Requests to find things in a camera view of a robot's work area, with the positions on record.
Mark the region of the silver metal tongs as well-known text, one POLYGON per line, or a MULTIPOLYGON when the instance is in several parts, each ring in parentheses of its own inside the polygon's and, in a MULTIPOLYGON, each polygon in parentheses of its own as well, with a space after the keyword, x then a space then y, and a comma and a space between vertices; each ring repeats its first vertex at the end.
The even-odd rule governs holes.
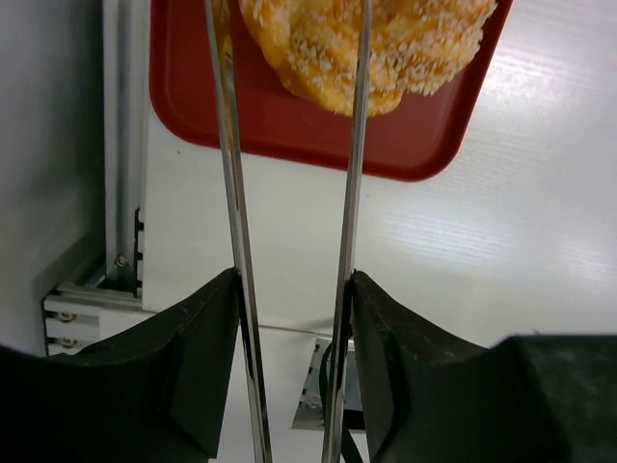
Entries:
MULTIPOLYGON (((208 43, 214 76, 216 113, 227 192, 234 266, 241 278, 240 325, 245 356, 255 461, 273 459, 267 413, 260 337, 255 299, 249 225, 241 162, 239 122, 233 73, 228 3, 205 2, 208 43)), ((348 341, 351 335, 352 279, 358 224, 369 91, 372 4, 362 4, 362 27, 357 54, 353 122, 346 176, 341 244, 337 271, 333 339, 324 364, 328 389, 322 393, 325 429, 322 461, 359 462, 360 453, 344 420, 348 341)))

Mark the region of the round sugar-topped bread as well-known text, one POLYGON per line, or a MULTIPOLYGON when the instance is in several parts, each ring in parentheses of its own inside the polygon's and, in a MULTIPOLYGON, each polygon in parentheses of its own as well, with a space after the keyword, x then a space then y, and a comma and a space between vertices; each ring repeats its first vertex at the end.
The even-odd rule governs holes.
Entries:
MULTIPOLYGON (((295 96, 353 112, 362 1, 242 1, 241 17, 265 61, 295 96)), ((367 114, 403 95, 430 96, 475 57, 495 1, 374 1, 367 114)))

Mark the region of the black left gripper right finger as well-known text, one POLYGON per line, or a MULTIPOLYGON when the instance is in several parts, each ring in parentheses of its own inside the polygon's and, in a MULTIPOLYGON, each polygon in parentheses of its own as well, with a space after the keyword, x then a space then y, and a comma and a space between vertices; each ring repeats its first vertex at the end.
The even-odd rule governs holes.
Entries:
POLYGON ((485 348, 353 278, 353 338, 374 462, 612 462, 616 339, 510 336, 485 348))

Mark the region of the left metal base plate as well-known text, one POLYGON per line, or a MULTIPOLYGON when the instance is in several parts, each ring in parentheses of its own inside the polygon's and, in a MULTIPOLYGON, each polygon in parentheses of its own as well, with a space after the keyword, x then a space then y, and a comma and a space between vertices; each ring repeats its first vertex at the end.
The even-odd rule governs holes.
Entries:
MULTIPOLYGON (((293 429, 323 430, 324 411, 319 389, 319 373, 326 348, 331 344, 330 338, 316 338, 304 386, 291 427, 293 429)), ((355 346, 349 341, 346 380, 344 419, 352 433, 364 433, 362 400, 359 374, 355 355, 355 346)))

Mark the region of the red plastic tray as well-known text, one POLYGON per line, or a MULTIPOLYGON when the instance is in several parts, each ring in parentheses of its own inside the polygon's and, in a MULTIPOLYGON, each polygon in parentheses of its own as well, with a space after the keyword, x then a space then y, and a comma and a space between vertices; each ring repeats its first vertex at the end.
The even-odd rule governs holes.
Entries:
MULTIPOLYGON (((405 95, 398 107, 369 119, 363 170, 420 181, 457 155, 511 9, 500 1, 484 25, 473 61, 432 96, 405 95)), ((286 91, 230 8, 240 145, 244 152, 344 170, 350 119, 286 91)), ((154 1, 150 19, 150 100, 160 121, 195 145, 219 145, 212 60, 202 1, 154 1)))

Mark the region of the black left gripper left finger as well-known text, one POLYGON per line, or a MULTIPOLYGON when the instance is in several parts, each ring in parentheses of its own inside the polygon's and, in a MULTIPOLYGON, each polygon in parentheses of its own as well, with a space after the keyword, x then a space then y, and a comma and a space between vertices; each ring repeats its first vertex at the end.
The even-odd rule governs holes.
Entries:
POLYGON ((219 450, 237 273, 76 354, 1 351, 5 462, 206 462, 219 450))

